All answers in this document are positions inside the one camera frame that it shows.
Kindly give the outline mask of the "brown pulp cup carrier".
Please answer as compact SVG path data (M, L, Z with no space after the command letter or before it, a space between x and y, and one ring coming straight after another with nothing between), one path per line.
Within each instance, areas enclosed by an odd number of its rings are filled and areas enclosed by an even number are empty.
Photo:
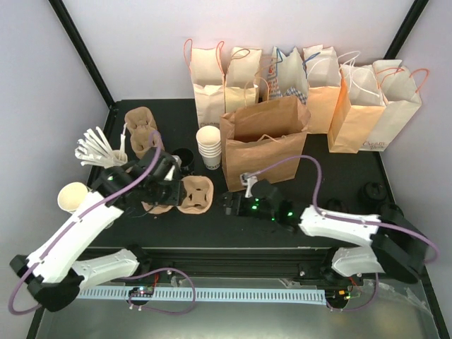
M206 213L212 205L214 184L204 176L187 176L182 178L184 200L180 206L156 206L141 203L146 213L160 215L177 208L181 213L200 215Z

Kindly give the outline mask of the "brown kraft paper bag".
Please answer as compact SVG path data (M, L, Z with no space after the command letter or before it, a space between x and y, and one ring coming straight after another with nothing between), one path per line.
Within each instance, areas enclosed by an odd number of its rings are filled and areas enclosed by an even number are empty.
M295 95L249 104L238 89L241 107L220 116L222 170L229 191L244 189L245 173L271 183L294 179L307 138L310 112Z

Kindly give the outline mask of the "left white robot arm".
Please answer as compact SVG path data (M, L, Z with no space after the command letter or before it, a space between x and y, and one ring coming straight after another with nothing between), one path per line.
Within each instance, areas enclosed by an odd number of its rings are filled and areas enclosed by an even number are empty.
M143 282L150 277L150 257L136 244L103 257L79 256L127 208L178 206L186 196L181 160L152 147L139 161L101 172L76 212L31 254L17 255L10 267L28 292L47 311L67 307L79 293L116 279Z

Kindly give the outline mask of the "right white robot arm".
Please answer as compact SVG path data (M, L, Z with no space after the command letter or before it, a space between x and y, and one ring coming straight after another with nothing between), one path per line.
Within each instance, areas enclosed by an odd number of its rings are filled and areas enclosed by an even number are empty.
M427 244L396 210L383 215L353 215L291 201L268 180L252 177L243 192L222 195L226 215L267 220L291 232L347 242L321 267L323 280L336 285L359 273L384 273L414 284L424 267Z

